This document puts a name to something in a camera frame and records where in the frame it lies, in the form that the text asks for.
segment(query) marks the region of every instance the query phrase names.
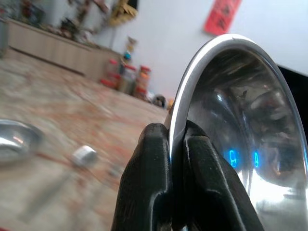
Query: marble floor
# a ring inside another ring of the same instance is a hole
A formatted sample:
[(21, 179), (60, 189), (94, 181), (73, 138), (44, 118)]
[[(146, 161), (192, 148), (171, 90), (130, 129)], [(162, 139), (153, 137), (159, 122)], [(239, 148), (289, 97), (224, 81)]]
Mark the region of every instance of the marble floor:
[[(0, 117), (31, 123), (45, 133), (37, 155), (0, 167), (0, 230), (108, 231), (117, 189), (142, 129), (167, 112), (34, 59), (0, 60)], [(27, 222), (29, 204), (70, 168), (71, 153), (99, 153)]]

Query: blue digital display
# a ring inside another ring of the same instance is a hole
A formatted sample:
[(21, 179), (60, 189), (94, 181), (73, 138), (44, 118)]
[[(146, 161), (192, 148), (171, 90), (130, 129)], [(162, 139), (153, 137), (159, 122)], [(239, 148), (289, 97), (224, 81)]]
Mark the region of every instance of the blue digital display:
[(229, 159), (230, 159), (230, 164), (232, 167), (237, 166), (237, 160), (236, 160), (236, 152), (234, 150), (229, 151)]
[(254, 153), (254, 162), (255, 162), (255, 167), (259, 167), (259, 153), (258, 152)]

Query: red paper sign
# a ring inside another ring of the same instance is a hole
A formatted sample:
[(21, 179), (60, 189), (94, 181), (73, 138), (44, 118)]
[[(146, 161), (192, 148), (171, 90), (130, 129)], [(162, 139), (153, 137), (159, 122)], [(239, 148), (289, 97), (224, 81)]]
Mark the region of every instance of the red paper sign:
[(241, 0), (216, 0), (204, 26), (204, 30), (214, 35), (228, 32)]

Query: metal dish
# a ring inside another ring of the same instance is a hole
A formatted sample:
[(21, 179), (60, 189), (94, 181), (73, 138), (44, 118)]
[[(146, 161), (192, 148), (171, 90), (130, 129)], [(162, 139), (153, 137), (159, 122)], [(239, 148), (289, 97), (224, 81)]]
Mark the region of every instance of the metal dish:
[(193, 57), (165, 122), (177, 177), (187, 119), (237, 171), (265, 230), (308, 230), (307, 141), (288, 85), (259, 46), (228, 34)]
[(19, 121), (0, 119), (0, 164), (14, 163), (35, 154), (43, 133)]

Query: jar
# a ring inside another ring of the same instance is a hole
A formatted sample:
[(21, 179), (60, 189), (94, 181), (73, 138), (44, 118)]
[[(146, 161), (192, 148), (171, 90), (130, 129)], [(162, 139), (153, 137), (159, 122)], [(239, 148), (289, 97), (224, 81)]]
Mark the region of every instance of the jar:
[(147, 94), (146, 89), (139, 88), (138, 86), (136, 86), (135, 91), (134, 91), (134, 97), (145, 101), (146, 100), (146, 94)]
[(120, 80), (118, 90), (120, 92), (131, 95), (135, 88), (136, 68), (130, 65), (125, 65), (124, 74)]
[(116, 89), (120, 79), (121, 76), (118, 73), (118, 62), (114, 59), (109, 59), (106, 64), (105, 74), (103, 79), (101, 79), (101, 83), (107, 87)]
[(148, 89), (149, 80), (150, 80), (150, 75), (149, 75), (150, 72), (151, 72), (150, 68), (146, 66), (140, 67), (139, 76), (137, 78), (138, 88), (145, 89), (145, 90)]

